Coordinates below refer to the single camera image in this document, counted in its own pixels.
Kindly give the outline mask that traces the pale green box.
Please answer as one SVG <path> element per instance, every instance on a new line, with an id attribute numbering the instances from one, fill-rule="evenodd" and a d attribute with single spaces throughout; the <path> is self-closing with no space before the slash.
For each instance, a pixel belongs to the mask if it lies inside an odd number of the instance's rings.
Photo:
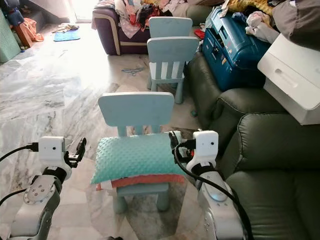
<path id="1" fill-rule="evenodd" d="M 9 21 L 0 10 L 0 63 L 4 64 L 21 52 L 18 41 L 10 29 Z"/>

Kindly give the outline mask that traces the purple sofa with beige trim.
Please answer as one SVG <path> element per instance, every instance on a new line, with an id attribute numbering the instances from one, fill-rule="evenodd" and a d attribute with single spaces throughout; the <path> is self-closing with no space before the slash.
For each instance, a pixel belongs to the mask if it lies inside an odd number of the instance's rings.
<path id="1" fill-rule="evenodd" d="M 147 54 L 148 30 L 138 30 L 132 37 L 123 32 L 121 16 L 113 7 L 95 7 L 92 28 L 97 30 L 100 42 L 108 55 Z"/>

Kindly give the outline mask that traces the light blue child chair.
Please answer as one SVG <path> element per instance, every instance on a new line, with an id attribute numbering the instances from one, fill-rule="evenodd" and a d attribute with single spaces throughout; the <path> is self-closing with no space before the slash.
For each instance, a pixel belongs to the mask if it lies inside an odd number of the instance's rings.
<path id="1" fill-rule="evenodd" d="M 150 76 L 147 88 L 157 91 L 159 84 L 176 84 L 174 102 L 184 101 L 185 66 L 194 59 L 199 39 L 192 36 L 150 38 L 147 41 Z"/>
<path id="2" fill-rule="evenodd" d="M 153 16 L 149 18 L 150 38 L 189 37 L 192 25 L 187 17 Z"/>
<path id="3" fill-rule="evenodd" d="M 105 123 L 117 128 L 117 137 L 167 133 L 162 126 L 170 122 L 174 106 L 171 93 L 141 91 L 106 93 L 98 99 Z M 113 207 L 118 214 L 126 211 L 126 197 L 156 195 L 159 211 L 169 208 L 169 183 L 138 183 L 112 187 Z"/>

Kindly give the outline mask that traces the white and pink cloth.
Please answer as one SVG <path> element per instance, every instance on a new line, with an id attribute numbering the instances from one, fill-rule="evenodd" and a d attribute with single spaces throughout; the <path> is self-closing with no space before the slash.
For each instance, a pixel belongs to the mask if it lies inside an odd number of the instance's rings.
<path id="1" fill-rule="evenodd" d="M 259 10 L 250 13 L 247 16 L 246 23 L 245 30 L 247 35 L 253 35 L 268 44 L 273 44 L 280 34 L 278 30 L 272 27 L 270 15 Z"/>

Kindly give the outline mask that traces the crumpled pale cloth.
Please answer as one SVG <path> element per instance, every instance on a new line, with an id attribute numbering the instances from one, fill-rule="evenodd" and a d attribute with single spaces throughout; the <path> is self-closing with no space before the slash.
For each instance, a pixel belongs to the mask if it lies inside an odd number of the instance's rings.
<path id="1" fill-rule="evenodd" d="M 78 30 L 79 28 L 80 28 L 80 26 L 78 24 L 76 24 L 76 23 L 60 23 L 51 32 L 53 34 L 66 33 L 66 32 L 69 32 L 69 31 Z"/>

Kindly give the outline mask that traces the dark blue bag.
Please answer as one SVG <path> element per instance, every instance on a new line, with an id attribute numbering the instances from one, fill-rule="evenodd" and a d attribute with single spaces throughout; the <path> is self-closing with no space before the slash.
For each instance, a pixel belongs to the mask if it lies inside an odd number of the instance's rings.
<path id="1" fill-rule="evenodd" d="M 25 18 L 19 10 L 20 6 L 20 0 L 0 0 L 0 7 L 12 26 L 19 26 L 25 22 Z"/>

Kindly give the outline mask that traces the grey-green leather sofa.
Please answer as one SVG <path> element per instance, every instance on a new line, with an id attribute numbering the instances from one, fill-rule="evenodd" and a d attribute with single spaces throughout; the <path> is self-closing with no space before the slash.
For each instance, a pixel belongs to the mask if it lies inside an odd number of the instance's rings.
<path id="1" fill-rule="evenodd" d="M 194 99 L 199 123 L 220 136 L 236 131 L 246 114 L 285 114 L 286 110 L 262 87 L 236 87 L 223 91 L 205 56 L 197 52 L 185 67 L 185 82 Z"/>
<path id="2" fill-rule="evenodd" d="M 244 115 L 217 169 L 254 240 L 320 240 L 320 125 L 290 114 Z"/>

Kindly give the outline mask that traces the teal dotted pillow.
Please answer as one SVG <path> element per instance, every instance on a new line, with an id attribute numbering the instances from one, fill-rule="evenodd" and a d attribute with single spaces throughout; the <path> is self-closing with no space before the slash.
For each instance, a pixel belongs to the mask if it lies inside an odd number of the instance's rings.
<path id="1" fill-rule="evenodd" d="M 96 148 L 92 185 L 141 175 L 184 172 L 175 163 L 169 132 L 104 137 Z"/>

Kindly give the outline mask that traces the brown wooden furniture piece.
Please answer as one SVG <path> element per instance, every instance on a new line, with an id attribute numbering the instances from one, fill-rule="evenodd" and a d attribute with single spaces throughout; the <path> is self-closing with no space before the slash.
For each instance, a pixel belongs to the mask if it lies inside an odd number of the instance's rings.
<path id="1" fill-rule="evenodd" d="M 23 46 L 25 49 L 28 49 L 32 46 L 32 41 L 28 36 L 28 29 L 25 23 L 19 23 L 18 25 L 14 25 L 13 30 L 16 33 L 16 36 L 18 37 L 21 46 Z"/>

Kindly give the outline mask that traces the grey-brown cushion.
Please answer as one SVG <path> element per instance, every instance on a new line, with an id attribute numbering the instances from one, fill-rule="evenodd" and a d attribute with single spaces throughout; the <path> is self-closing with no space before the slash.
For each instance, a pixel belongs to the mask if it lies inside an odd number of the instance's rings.
<path id="1" fill-rule="evenodd" d="M 320 51 L 320 0 L 283 0 L 273 8 L 272 14 L 286 39 Z"/>

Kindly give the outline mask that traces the blue floor mat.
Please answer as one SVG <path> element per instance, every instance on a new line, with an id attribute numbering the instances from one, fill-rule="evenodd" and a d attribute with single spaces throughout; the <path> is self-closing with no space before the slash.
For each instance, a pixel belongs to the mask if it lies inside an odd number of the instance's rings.
<path id="1" fill-rule="evenodd" d="M 66 32 L 55 32 L 54 42 L 77 41 L 80 39 L 80 30 L 67 30 Z"/>

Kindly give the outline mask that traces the red flat seat cushion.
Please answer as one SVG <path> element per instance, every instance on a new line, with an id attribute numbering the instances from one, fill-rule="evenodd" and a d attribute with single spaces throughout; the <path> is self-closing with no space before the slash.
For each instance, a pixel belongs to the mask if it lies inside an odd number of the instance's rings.
<path id="1" fill-rule="evenodd" d="M 184 183 L 185 176 L 182 174 L 141 174 L 137 176 L 123 177 L 109 180 L 113 188 L 141 184 L 160 184 L 160 183 Z"/>

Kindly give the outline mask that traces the blue hard-shell suitcase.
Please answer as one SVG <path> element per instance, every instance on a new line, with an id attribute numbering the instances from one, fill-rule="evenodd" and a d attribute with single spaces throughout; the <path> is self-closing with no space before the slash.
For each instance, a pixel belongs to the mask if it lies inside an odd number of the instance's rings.
<path id="1" fill-rule="evenodd" d="M 221 17 L 222 7 L 213 7 L 205 22 L 202 54 L 220 91 L 261 89 L 266 77 L 258 70 L 258 62 L 271 46 L 246 34 L 244 23 L 230 14 Z"/>

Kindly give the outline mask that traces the orange cloth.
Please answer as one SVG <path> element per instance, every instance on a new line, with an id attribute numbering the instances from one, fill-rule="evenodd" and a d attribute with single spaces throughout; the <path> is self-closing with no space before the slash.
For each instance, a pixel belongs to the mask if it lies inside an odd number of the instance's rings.
<path id="1" fill-rule="evenodd" d="M 27 29 L 27 36 L 30 38 L 33 42 L 43 42 L 44 37 L 41 33 L 37 32 L 37 21 L 25 17 L 23 19 L 23 25 L 25 25 Z"/>

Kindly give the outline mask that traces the yellow patterned blanket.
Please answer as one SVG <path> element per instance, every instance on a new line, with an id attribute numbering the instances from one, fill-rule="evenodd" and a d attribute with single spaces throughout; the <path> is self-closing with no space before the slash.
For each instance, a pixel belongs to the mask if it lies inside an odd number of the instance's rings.
<path id="1" fill-rule="evenodd" d="M 225 0 L 224 4 L 231 12 L 244 12 L 248 7 L 255 7 L 267 15 L 272 15 L 274 7 L 268 2 L 269 0 Z"/>

